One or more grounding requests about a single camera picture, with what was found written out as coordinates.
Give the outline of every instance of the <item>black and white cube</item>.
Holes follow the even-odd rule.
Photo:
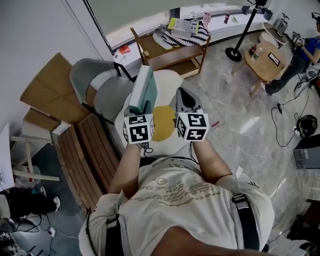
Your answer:
[[[176,128],[186,142],[203,141],[209,131],[208,114],[179,112]]]
[[[134,115],[124,118],[128,143],[150,142],[154,134],[154,118],[152,114]]]

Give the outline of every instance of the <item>sneaker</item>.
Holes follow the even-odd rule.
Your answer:
[[[264,91],[266,91],[266,83],[265,83],[265,82],[262,82],[260,85],[261,85],[262,89],[263,89]]]
[[[44,195],[45,199],[47,199],[47,192],[44,186],[40,187],[40,193]]]
[[[55,209],[55,212],[56,212],[56,211],[58,211],[58,209],[59,209],[60,206],[61,206],[60,198],[56,196],[56,197],[53,199],[53,201],[54,201],[54,203],[55,203],[55,205],[56,205],[56,209]]]

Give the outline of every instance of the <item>person in blue shirt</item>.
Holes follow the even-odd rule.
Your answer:
[[[316,30],[320,33],[320,17],[316,18]],[[296,43],[300,49],[293,55],[290,65],[281,76],[280,80],[273,80],[265,85],[268,95],[279,92],[295,75],[302,73],[309,66],[314,65],[320,59],[320,36],[311,38],[306,46]]]

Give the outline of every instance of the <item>hand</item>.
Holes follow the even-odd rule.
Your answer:
[[[301,48],[301,47],[303,46],[301,43],[299,43],[299,41],[296,41],[296,42],[295,42],[295,45],[296,45],[297,47],[299,47],[299,48]]]

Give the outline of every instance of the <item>black and white striped item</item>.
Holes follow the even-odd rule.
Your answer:
[[[161,31],[162,39],[172,46],[203,45],[204,42],[208,40],[209,36],[210,32],[207,29],[205,29],[202,21],[199,21],[198,34],[192,34],[189,40],[171,36],[171,30],[163,29]]]

